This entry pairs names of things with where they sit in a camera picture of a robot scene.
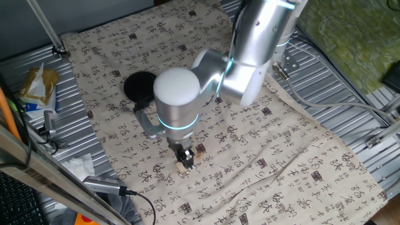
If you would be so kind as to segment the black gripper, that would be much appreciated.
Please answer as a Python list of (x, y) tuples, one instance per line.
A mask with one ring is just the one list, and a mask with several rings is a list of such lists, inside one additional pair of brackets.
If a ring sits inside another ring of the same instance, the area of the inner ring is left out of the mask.
[(192, 152), (192, 141), (188, 137), (183, 140), (167, 138), (169, 147), (177, 153), (177, 161), (182, 164), (184, 169), (192, 169), (194, 166), (194, 156)]

